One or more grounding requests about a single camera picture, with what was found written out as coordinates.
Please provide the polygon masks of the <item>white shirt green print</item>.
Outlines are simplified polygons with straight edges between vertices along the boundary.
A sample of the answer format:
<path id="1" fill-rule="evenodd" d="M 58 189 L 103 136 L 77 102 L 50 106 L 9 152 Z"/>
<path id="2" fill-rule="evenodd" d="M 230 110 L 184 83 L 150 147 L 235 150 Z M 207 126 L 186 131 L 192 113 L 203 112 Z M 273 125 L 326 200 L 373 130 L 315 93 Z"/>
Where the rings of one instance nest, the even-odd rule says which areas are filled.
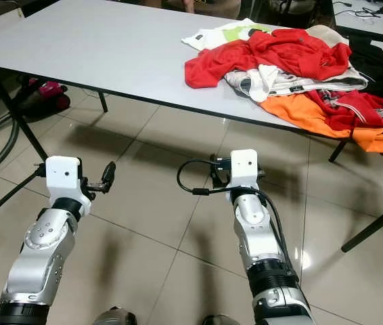
<path id="1" fill-rule="evenodd" d="M 254 32 L 261 31 L 270 33 L 272 28 L 263 24 L 257 24 L 251 19 L 232 22 L 214 28 L 213 30 L 199 30 L 196 34 L 182 39 L 182 42 L 194 47 L 198 51 L 204 49 L 216 49 L 231 41 L 247 41 Z"/>

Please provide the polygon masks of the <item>red garment plaid lining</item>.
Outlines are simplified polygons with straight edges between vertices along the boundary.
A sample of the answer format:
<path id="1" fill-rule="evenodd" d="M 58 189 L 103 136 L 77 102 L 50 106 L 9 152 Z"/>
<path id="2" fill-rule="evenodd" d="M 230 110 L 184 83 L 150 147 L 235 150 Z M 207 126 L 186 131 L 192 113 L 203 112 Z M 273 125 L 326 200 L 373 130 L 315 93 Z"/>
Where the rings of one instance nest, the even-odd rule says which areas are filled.
<path id="1" fill-rule="evenodd" d="M 361 91 L 312 90 L 307 93 L 333 130 L 383 128 L 383 98 Z"/>

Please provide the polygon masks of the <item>orange shirt black trim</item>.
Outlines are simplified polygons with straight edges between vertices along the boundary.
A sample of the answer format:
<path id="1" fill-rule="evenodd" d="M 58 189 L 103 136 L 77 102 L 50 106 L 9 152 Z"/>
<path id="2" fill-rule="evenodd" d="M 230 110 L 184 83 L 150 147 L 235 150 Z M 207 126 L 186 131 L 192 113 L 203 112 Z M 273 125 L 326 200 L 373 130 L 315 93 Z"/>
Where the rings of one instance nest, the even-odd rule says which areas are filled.
<path id="1" fill-rule="evenodd" d="M 273 96 L 261 102 L 260 106 L 305 131 L 333 139 L 351 138 L 366 152 L 383 154 L 383 128 L 357 127 L 353 132 L 335 131 L 325 123 L 325 115 L 319 105 L 306 95 Z"/>

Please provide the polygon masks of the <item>red shirt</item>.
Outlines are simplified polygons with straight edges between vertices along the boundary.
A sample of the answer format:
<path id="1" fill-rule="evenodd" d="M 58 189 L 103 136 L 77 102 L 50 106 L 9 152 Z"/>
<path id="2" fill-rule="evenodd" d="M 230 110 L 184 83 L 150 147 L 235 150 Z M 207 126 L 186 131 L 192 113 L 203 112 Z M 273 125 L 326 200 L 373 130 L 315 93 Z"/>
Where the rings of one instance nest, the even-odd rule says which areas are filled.
<path id="1" fill-rule="evenodd" d="M 323 81 L 345 73 L 351 54 L 349 45 L 330 46 L 305 30 L 254 31 L 247 40 L 238 39 L 201 50 L 197 57 L 183 65 L 183 71 L 185 83 L 192 89 L 216 87 L 227 73 L 248 71 L 260 65 Z"/>

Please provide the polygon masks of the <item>magenta vacuum cleaner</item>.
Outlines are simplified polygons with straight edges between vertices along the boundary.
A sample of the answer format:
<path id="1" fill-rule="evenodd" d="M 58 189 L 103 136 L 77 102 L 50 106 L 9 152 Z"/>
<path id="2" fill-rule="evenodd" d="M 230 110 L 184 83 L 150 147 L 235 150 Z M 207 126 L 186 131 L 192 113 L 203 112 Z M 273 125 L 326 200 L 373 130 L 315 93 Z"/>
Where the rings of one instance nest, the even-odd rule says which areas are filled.
<path id="1" fill-rule="evenodd" d="M 65 85 L 46 81 L 20 105 L 22 114 L 28 118 L 36 118 L 68 110 L 70 97 L 67 96 L 67 91 L 68 88 Z"/>

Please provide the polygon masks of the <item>beige garment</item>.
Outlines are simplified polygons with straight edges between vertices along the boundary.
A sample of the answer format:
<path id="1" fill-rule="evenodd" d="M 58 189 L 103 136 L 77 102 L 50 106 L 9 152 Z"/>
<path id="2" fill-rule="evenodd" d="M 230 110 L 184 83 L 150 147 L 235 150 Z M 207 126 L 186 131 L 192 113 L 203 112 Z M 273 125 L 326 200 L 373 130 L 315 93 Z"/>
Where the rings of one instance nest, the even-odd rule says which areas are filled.
<path id="1" fill-rule="evenodd" d="M 308 35 L 315 37 L 321 41 L 324 41 L 328 47 L 335 47 L 337 44 L 349 45 L 349 40 L 346 37 L 343 37 L 339 32 L 333 30 L 325 25 L 314 25 L 310 28 L 306 28 Z"/>

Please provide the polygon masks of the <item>grey robot right leg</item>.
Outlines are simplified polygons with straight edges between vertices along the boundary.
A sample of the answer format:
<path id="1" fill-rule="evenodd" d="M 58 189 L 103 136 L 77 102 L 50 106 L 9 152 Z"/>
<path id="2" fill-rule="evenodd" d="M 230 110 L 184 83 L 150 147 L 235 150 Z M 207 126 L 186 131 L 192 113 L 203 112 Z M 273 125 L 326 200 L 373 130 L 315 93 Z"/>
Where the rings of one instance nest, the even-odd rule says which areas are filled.
<path id="1" fill-rule="evenodd" d="M 201 325 L 241 325 L 238 321 L 233 318 L 222 315 L 209 315 L 205 316 Z"/>

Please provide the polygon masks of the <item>white desk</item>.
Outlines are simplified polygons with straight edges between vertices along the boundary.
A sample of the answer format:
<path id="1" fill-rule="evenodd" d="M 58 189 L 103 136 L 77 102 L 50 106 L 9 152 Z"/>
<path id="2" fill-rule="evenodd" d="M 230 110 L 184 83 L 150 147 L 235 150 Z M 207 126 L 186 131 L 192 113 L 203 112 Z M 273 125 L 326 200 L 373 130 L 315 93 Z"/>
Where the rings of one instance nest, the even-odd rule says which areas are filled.
<path id="1" fill-rule="evenodd" d="M 337 30 L 383 41 L 383 0 L 331 0 Z"/>

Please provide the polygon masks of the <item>grey robot leg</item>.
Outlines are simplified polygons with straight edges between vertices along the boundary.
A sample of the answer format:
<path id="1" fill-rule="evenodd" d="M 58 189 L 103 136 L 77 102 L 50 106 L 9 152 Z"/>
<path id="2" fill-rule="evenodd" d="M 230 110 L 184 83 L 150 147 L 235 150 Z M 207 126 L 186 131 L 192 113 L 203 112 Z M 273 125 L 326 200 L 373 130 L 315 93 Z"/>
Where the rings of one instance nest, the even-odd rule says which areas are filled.
<path id="1" fill-rule="evenodd" d="M 124 307 L 113 306 L 96 316 L 92 325 L 138 325 L 138 322 L 134 313 Z"/>
<path id="2" fill-rule="evenodd" d="M 233 318 L 222 315 L 209 315 L 205 316 L 201 325 L 241 325 L 238 321 Z"/>

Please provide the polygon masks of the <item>grey robot left leg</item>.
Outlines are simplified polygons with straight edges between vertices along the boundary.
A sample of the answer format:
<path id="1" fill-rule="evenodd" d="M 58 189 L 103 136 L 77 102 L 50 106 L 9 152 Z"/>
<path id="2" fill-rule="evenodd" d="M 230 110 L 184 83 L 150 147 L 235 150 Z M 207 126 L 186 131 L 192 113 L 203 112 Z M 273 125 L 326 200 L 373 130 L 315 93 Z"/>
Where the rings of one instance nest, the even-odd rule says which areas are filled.
<path id="1" fill-rule="evenodd" d="M 138 325 L 138 322 L 134 313 L 124 307 L 113 306 L 96 316 L 92 325 Z"/>

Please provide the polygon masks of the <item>white grey striped garment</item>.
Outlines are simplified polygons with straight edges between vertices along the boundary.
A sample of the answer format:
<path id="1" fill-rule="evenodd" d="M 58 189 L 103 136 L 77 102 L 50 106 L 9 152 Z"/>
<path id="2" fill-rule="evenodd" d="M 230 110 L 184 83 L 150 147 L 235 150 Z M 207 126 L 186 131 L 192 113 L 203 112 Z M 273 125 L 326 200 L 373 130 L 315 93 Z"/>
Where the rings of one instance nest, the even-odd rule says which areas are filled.
<path id="1" fill-rule="evenodd" d="M 269 97 L 294 95 L 312 90 L 352 91 L 367 87 L 368 80 L 353 67 L 343 74 L 325 80 L 298 77 L 281 70 L 281 68 L 260 65 L 247 71 L 234 70 L 227 73 L 223 80 L 233 87 L 238 95 L 264 102 Z"/>

